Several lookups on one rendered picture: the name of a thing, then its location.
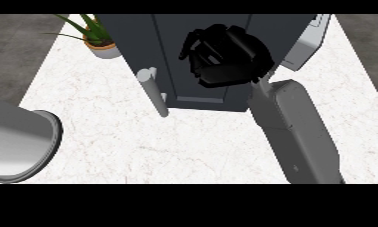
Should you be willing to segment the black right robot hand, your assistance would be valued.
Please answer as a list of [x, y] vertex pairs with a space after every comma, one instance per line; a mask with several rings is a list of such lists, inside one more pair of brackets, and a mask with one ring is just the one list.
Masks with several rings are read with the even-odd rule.
[[190, 73], [205, 88], [256, 83], [274, 66], [259, 39], [224, 24], [187, 33], [178, 59], [189, 59]]

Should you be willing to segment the dark grey cabinet door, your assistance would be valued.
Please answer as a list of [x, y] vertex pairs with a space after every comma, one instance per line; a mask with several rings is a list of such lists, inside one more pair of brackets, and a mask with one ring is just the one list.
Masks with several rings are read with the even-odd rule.
[[280, 62], [313, 20], [310, 14], [100, 14], [97, 16], [129, 69], [156, 69], [156, 86], [169, 108], [243, 112], [248, 84], [206, 88], [178, 59], [187, 33], [214, 24], [242, 27]]

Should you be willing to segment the green potted plant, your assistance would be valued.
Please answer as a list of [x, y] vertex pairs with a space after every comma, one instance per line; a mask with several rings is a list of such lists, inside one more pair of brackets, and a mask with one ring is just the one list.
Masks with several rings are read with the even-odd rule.
[[56, 17], [81, 33], [79, 37], [67, 34], [63, 35], [62, 33], [56, 33], [56, 36], [63, 35], [64, 37], [81, 40], [94, 56], [100, 59], [109, 60], [121, 56], [116, 44], [110, 38], [97, 15], [94, 15], [94, 18], [90, 18], [87, 14], [79, 15], [85, 23], [85, 27], [81, 27], [67, 17], [63, 17], [60, 14], [56, 14]]

